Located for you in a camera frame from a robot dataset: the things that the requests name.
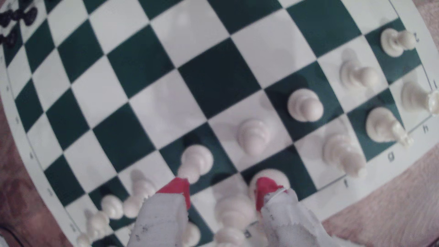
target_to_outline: chessboard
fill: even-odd
[[[11,21],[1,30],[17,39],[1,45],[0,94],[23,163],[73,245],[105,195],[125,200],[138,174],[162,187],[193,144],[214,157],[190,187],[201,246],[220,228],[218,199],[247,193],[262,169],[283,171],[324,220],[439,140],[439,118],[402,106],[406,82],[426,91],[439,84],[438,52],[411,0],[7,0],[0,12],[32,7],[33,24]],[[387,55],[386,28],[413,32],[416,49]],[[343,87],[340,67],[352,58],[376,69],[380,82]],[[319,96],[320,120],[289,115],[288,97],[300,88]],[[378,106],[410,133],[411,147],[368,137],[366,117]],[[252,118],[273,130],[258,156],[236,140],[238,125]],[[337,133],[364,154],[365,178],[323,161],[323,144]],[[93,246],[125,246],[134,221],[111,220]],[[258,246],[251,231],[246,236],[247,246]]]

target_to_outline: chess piece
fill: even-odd
[[[340,69],[340,79],[347,88],[373,87],[380,81],[372,67],[361,67],[358,60],[345,62]]]
[[[187,178],[189,183],[193,184],[201,175],[207,174],[212,165],[213,155],[210,150],[202,145],[192,145],[181,155],[181,165],[177,175],[179,178]]]
[[[8,36],[3,36],[3,34],[0,34],[0,44],[5,43],[8,48],[12,48],[15,46],[15,43],[17,42],[17,31],[11,30],[11,32],[8,34]]]
[[[118,220],[123,216],[122,201],[114,195],[106,195],[101,201],[102,211],[110,218]]]
[[[403,54],[404,51],[413,50],[416,45],[416,37],[407,30],[398,32],[387,28],[381,34],[381,47],[384,52],[394,58]]]
[[[108,215],[103,211],[98,211],[87,223],[87,235],[90,239],[96,240],[105,236],[105,229],[110,223]]]
[[[141,196],[129,196],[123,202],[123,213],[128,218],[135,218],[139,214],[140,208],[142,208],[144,198]]]
[[[22,19],[26,26],[30,26],[34,23],[38,9],[36,7],[30,8],[26,13],[22,9],[17,9],[12,13],[12,20],[19,21]]]
[[[135,218],[139,214],[143,201],[154,195],[156,189],[152,182],[143,178],[133,181],[133,194],[123,202],[123,212],[128,218]]]
[[[76,239],[76,244],[78,247],[90,247],[91,243],[90,238],[85,233],[81,233],[81,235],[79,235]]]
[[[188,222],[183,234],[183,247],[194,247],[200,242],[200,229],[192,222]]]
[[[323,116],[323,105],[315,92],[301,88],[288,99],[288,112],[297,121],[315,122]]]
[[[283,172],[276,169],[265,169],[256,173],[248,185],[248,196],[252,201],[255,201],[256,181],[261,177],[271,178],[276,184],[283,186],[285,189],[291,188],[290,181]]]
[[[401,95],[405,110],[426,110],[432,115],[439,114],[439,90],[428,93],[418,83],[408,82],[404,84]]]
[[[245,240],[244,229],[255,219],[255,204],[244,195],[229,196],[215,206],[215,216],[223,228],[215,234],[219,245],[241,246]]]
[[[413,144],[413,139],[395,118],[393,113],[384,107],[373,109],[366,119],[367,135],[375,142],[397,141],[405,147]]]
[[[251,156],[257,156],[267,147],[270,141],[270,132],[264,122],[250,119],[239,126],[237,139],[244,152]]]
[[[323,159],[351,177],[362,178],[367,175],[366,159],[347,135],[331,136],[323,146]]]

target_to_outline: black cable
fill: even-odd
[[[9,234],[12,235],[12,237],[15,239],[15,241],[17,241],[17,243],[21,246],[21,247],[25,247],[23,245],[23,243],[18,239],[17,235],[15,235],[15,233],[13,231],[11,231],[9,228],[7,228],[4,225],[0,225],[0,229],[5,230],[6,232],[8,232]]]

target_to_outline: white square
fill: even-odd
[[[90,197],[85,194],[76,201],[65,207],[70,217],[75,221],[81,232],[87,232],[87,222],[97,213],[97,208],[91,201]],[[105,228],[105,235],[113,232],[109,225]]]
[[[363,34],[398,18],[390,1],[342,0],[342,2]]]
[[[58,50],[53,50],[32,76],[36,93],[44,111],[70,87]]]
[[[401,120],[403,121],[404,128],[407,131],[411,131],[414,127],[416,127],[420,122],[425,120],[430,115],[430,113],[428,113],[426,110],[407,111],[403,107],[403,101],[401,97],[403,87],[406,83],[412,82],[417,82],[420,87],[423,88],[426,92],[431,91],[430,85],[428,84],[427,76],[425,75],[422,65],[419,65],[410,73],[392,83],[392,85],[390,85],[389,87],[398,108],[399,115],[401,116]]]
[[[7,67],[7,73],[11,82],[12,93],[14,93],[14,97],[17,97],[32,76],[25,46],[22,46],[20,50],[18,50],[14,59],[12,59]]]
[[[116,237],[119,239],[120,243],[123,244],[123,246],[126,246],[128,244],[128,241],[130,240],[130,234],[131,230],[129,226],[123,227],[114,232],[114,235],[116,235]]]
[[[87,17],[82,0],[62,0],[58,3],[47,17],[55,46],[59,46]]]
[[[361,66],[374,68],[379,75],[379,83],[371,88],[362,87],[352,90],[346,88],[340,79],[340,68],[346,61],[353,59],[358,59]],[[346,113],[389,86],[381,66],[364,36],[355,38],[328,52],[318,58],[318,62]]]
[[[116,176],[116,170],[93,131],[88,131],[70,145],[64,156],[86,193]]]
[[[44,170],[62,154],[61,146],[45,113],[30,128],[27,135],[35,155]]]
[[[207,0],[183,0],[151,25],[176,67],[229,36]]]
[[[39,26],[46,20],[47,12],[46,5],[44,1],[35,1],[34,4],[31,4],[27,7],[25,12],[27,12],[30,8],[36,7],[38,10],[38,14],[36,15],[35,21],[30,26],[26,26],[23,20],[20,20],[20,30],[22,32],[23,43],[26,43],[27,40],[32,36],[32,34],[39,28]]]
[[[206,121],[177,70],[143,89],[130,103],[158,149]]]
[[[90,23],[107,54],[148,24],[137,0],[108,0],[90,15]]]
[[[316,60],[286,10],[251,24],[232,39],[262,88]]]
[[[297,4],[298,2],[302,2],[303,0],[279,0],[279,3],[281,3],[282,7],[288,8],[289,6],[292,6],[294,4]]]
[[[128,101],[106,56],[76,79],[72,90],[91,128]]]
[[[248,195],[248,186],[240,173],[192,195],[191,203],[212,232],[217,232],[221,224],[215,218],[216,203],[222,198],[238,194]]]
[[[236,139],[239,125],[248,119],[263,121],[270,131],[270,143],[258,156],[246,154]],[[245,170],[293,143],[264,91],[249,96],[209,119],[209,124],[238,171]]]
[[[352,139],[354,146],[358,149],[358,152],[363,155],[355,131],[346,114],[332,120],[294,143],[317,190],[345,174],[337,167],[326,164],[323,161],[323,146],[326,140],[334,134],[348,135]]]
[[[120,181],[130,194],[133,193],[133,179],[139,178],[146,178],[159,190],[175,176],[159,151],[154,151],[119,173]]]

